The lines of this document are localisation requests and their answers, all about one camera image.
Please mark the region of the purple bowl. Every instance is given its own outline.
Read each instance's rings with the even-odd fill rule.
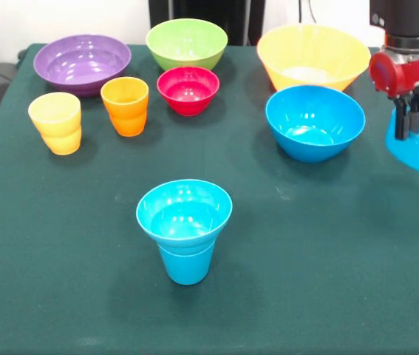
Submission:
[[[59,91],[81,97],[97,96],[110,79],[122,76],[130,49],[104,35],[73,35],[40,49],[33,67]]]

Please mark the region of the orange cup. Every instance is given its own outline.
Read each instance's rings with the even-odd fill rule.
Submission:
[[[145,81],[129,76],[112,79],[101,88],[101,97],[119,135],[134,137],[143,132],[149,105]]]

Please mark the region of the cup rim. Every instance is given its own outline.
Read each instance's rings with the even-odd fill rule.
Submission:
[[[138,211],[140,209],[140,205],[143,203],[143,201],[146,199],[146,197],[148,195],[150,195],[154,190],[157,190],[165,185],[169,185],[170,183],[179,183],[179,182],[199,182],[199,183],[204,183],[207,185],[212,185],[217,187],[220,191],[222,191],[225,196],[228,198],[229,201],[229,212],[227,213],[227,217],[220,223],[217,224],[217,226],[213,227],[211,230],[207,231],[204,234],[201,235],[197,235],[194,237],[187,237],[187,238],[179,238],[179,239],[174,239],[174,238],[168,238],[168,237],[164,237],[162,235],[158,235],[150,230],[148,230],[147,228],[145,228],[145,226],[140,222],[140,218],[138,217]],[[232,209],[233,209],[233,203],[232,203],[232,199],[231,196],[228,194],[227,191],[225,191],[221,186],[216,185],[215,183],[212,183],[210,181],[206,181],[206,180],[200,180],[200,179],[179,179],[179,180],[171,180],[171,181],[167,181],[166,183],[161,183],[160,185],[155,186],[153,189],[150,189],[147,191],[147,193],[144,194],[144,196],[141,197],[141,199],[139,200],[138,204],[137,204],[137,208],[135,209],[135,217],[137,218],[137,222],[140,225],[140,227],[144,230],[145,233],[147,233],[149,236],[151,236],[154,239],[158,239],[158,240],[165,240],[165,241],[189,241],[189,240],[197,240],[197,239],[202,239],[212,233],[214,233],[216,230],[221,229],[228,221],[229,218],[232,215]]]
[[[75,111],[73,111],[73,113],[72,114],[70,114],[70,115],[68,115],[68,116],[66,116],[65,118],[62,118],[61,120],[58,120],[58,121],[48,121],[48,120],[41,120],[41,119],[39,119],[39,118],[34,118],[33,116],[32,116],[32,114],[30,113],[30,111],[31,111],[31,109],[32,109],[32,106],[33,105],[36,105],[37,104],[37,102],[39,102],[39,101],[41,101],[41,100],[44,100],[44,99],[46,99],[46,98],[48,98],[48,97],[50,97],[50,96],[69,96],[70,98],[72,98],[74,101],[75,101],[75,103],[77,103],[78,104],[78,108],[75,110]],[[60,124],[60,123],[62,123],[62,122],[64,122],[64,121],[67,121],[67,120],[69,120],[70,118],[72,118],[72,117],[74,117],[74,116],[76,116],[80,111],[81,111],[81,101],[80,101],[80,99],[76,96],[76,95],[73,95],[72,93],[69,93],[69,92],[61,92],[61,91],[57,91],[57,92],[49,92],[49,93],[47,93],[47,94],[43,94],[43,95],[40,95],[40,96],[38,96],[37,98],[35,98],[31,103],[30,103],[30,105],[29,105],[29,107],[28,107],[28,114],[29,114],[29,117],[30,117],[30,119],[32,120],[32,121],[35,121],[35,122],[40,122],[40,123],[43,123],[43,124]]]
[[[275,69],[273,66],[269,65],[269,63],[266,60],[266,57],[261,54],[261,50],[260,50],[260,47],[262,46],[261,43],[271,33],[274,33],[276,31],[281,31],[282,29],[285,29],[285,28],[297,28],[297,27],[298,28],[302,28],[302,27],[327,28],[327,29],[330,29],[330,30],[334,30],[334,31],[336,31],[338,33],[343,33],[344,35],[349,36],[350,38],[355,39],[359,44],[361,44],[364,47],[365,52],[368,54],[367,59],[366,59],[365,68],[362,71],[360,71],[360,72],[358,72],[356,74],[353,74],[353,75],[347,75],[345,77],[336,78],[336,79],[333,79],[333,80],[321,81],[321,82],[318,82],[317,83],[318,85],[334,84],[334,83],[339,83],[339,82],[346,81],[346,80],[352,80],[354,78],[357,78],[361,73],[363,73],[365,70],[367,70],[367,68],[369,66],[370,59],[372,57],[372,53],[370,52],[369,47],[365,46],[364,43],[362,43],[362,41],[359,38],[355,37],[354,35],[351,35],[350,33],[344,32],[344,31],[342,31],[342,30],[340,30],[338,28],[335,28],[334,26],[329,26],[329,25],[326,25],[326,24],[285,24],[285,25],[278,26],[278,27],[275,27],[275,28],[267,31],[259,39],[258,43],[256,44],[256,53],[259,56],[260,60],[262,61],[264,67],[266,67],[267,69],[269,69],[269,70],[277,73],[278,75],[280,75],[280,76],[282,76],[284,78],[288,77],[288,78],[291,78],[293,80],[296,80],[296,81],[300,82],[300,80],[297,80],[296,78],[293,78],[292,76],[285,75],[285,74],[283,74],[283,72],[281,70]]]
[[[186,70],[194,70],[194,69],[198,69],[198,70],[203,70],[204,72],[206,72],[207,74],[209,74],[210,76],[212,76],[213,78],[216,79],[217,82],[217,86],[216,89],[214,91],[212,91],[209,95],[205,96],[204,98],[201,98],[197,101],[189,101],[189,102],[200,102],[203,100],[206,100],[208,98],[211,98],[212,96],[216,95],[217,92],[219,91],[220,88],[220,80],[219,77],[216,75],[215,72],[213,72],[212,70],[209,70],[207,68],[204,67],[195,67],[195,66],[190,66],[190,67],[175,67],[175,68],[171,68],[169,70],[166,70],[165,72],[163,72],[157,79],[157,90],[158,92],[167,100],[171,100],[171,101],[176,101],[176,102],[187,102],[187,101],[182,101],[182,100],[178,100],[176,98],[172,98],[171,96],[168,96],[167,94],[165,94],[161,88],[160,88],[160,80],[165,77],[166,75],[168,75],[170,72],[176,71],[176,70],[181,70],[181,69],[186,69]]]
[[[212,25],[214,28],[218,29],[218,31],[221,32],[221,34],[224,35],[224,45],[222,46],[222,49],[218,49],[216,51],[214,51],[212,54],[204,56],[204,57],[199,57],[196,60],[201,60],[201,59],[207,59],[207,58],[211,58],[214,57],[215,55],[221,53],[226,47],[227,44],[229,42],[229,37],[228,34],[224,31],[224,29],[220,26],[218,26],[217,24],[210,22],[210,21],[206,21],[206,20],[202,20],[200,18],[174,18],[172,20],[166,20],[164,22],[161,22],[155,26],[153,26],[150,31],[147,32],[146,36],[145,36],[145,43],[146,46],[150,49],[151,52],[155,53],[156,55],[162,57],[162,58],[167,58],[170,59],[172,61],[179,61],[179,62],[183,62],[183,63],[189,63],[189,62],[194,62],[194,59],[176,59],[174,58],[172,55],[166,55],[164,53],[161,53],[159,50],[156,50],[153,46],[150,45],[149,43],[149,37],[152,35],[152,33],[155,32],[156,29],[158,29],[159,27],[163,27],[169,23],[174,23],[174,22],[199,22],[199,23],[208,23],[210,25]]]
[[[277,126],[275,126],[275,124],[270,119],[270,117],[268,115],[268,106],[270,105],[270,103],[273,100],[273,98],[275,98],[276,96],[282,95],[283,93],[285,93],[285,92],[287,92],[289,90],[297,89],[297,88],[298,89],[301,89],[301,88],[316,88],[316,89],[322,89],[322,90],[326,90],[326,91],[331,91],[331,92],[334,92],[337,95],[343,96],[348,101],[354,103],[355,106],[356,106],[356,108],[361,113],[361,120],[362,120],[362,125],[361,125],[360,129],[358,130],[358,132],[356,132],[354,135],[352,135],[348,139],[345,139],[345,140],[339,141],[339,142],[335,142],[335,143],[332,143],[332,144],[305,143],[305,142],[300,142],[300,141],[298,141],[298,140],[296,140],[296,139],[294,139],[292,137],[288,137],[285,133],[283,133],[282,131],[280,131],[280,129]],[[365,111],[364,111],[364,109],[362,108],[362,106],[354,98],[348,96],[348,94],[346,94],[345,92],[338,91],[338,90],[333,89],[333,88],[330,88],[330,87],[319,86],[319,85],[295,85],[295,86],[292,86],[292,87],[286,87],[286,88],[284,88],[282,90],[279,90],[279,91],[275,92],[272,96],[270,96],[270,98],[268,99],[267,103],[265,104],[265,119],[267,120],[267,122],[268,122],[268,124],[269,124],[269,126],[270,126],[271,129],[274,129],[276,132],[278,132],[283,137],[285,137],[285,138],[287,138],[287,139],[289,139],[291,141],[294,141],[294,142],[303,144],[305,146],[340,146],[342,144],[346,144],[346,143],[352,142],[352,141],[354,141],[364,131],[365,125],[366,125],[366,122],[367,122],[366,117],[365,117]]]
[[[122,80],[125,80],[125,81],[128,81],[128,80],[131,80],[131,81],[137,81],[137,82],[140,82],[140,83],[142,83],[143,85],[145,85],[145,88],[146,88],[146,92],[145,92],[145,94],[141,97],[141,98],[139,98],[138,100],[135,100],[135,101],[130,101],[130,102],[115,102],[115,101],[113,101],[113,100],[110,100],[109,98],[107,98],[104,94],[103,94],[103,91],[104,91],[104,88],[105,87],[107,87],[108,85],[110,85],[110,84],[113,84],[114,82],[116,82],[116,81],[122,81]],[[105,100],[105,101],[107,101],[107,102],[109,102],[110,104],[113,104],[113,105],[118,105],[118,106],[125,106],[125,105],[129,105],[129,104],[137,104],[137,103],[139,103],[139,102],[141,102],[141,101],[143,101],[143,100],[145,100],[145,98],[147,97],[149,95],[149,85],[144,81],[144,80],[142,80],[142,79],[140,79],[140,78],[135,78],[134,76],[120,76],[120,77],[118,77],[118,78],[113,78],[113,79],[111,79],[111,80],[109,80],[109,81],[107,81],[102,87],[101,87],[101,97],[102,97],[102,99],[103,100]]]

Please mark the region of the white wall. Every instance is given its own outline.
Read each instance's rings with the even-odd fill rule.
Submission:
[[[318,23],[352,33],[369,46],[383,44],[383,30],[369,26],[369,0],[311,3]],[[298,0],[266,1],[264,32],[297,22]],[[0,61],[16,62],[18,51],[31,43],[76,33],[100,33],[128,44],[143,44],[149,28],[147,0],[0,0]]]
[[[15,63],[32,43],[77,33],[143,44],[149,28],[147,0],[0,0],[0,61]]]
[[[307,0],[302,0],[303,22],[308,17]],[[384,31],[369,25],[369,0],[311,0],[316,21],[346,31],[361,39],[369,47],[384,43]],[[266,0],[263,33],[283,24],[299,20],[298,0]]]

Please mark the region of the dark background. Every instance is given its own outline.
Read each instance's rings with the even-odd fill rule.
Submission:
[[[228,34],[229,45],[243,45],[245,0],[174,0],[175,18],[201,18],[219,25]],[[167,21],[168,1],[149,0],[150,25]],[[262,36],[265,0],[252,0],[248,38],[256,45]]]

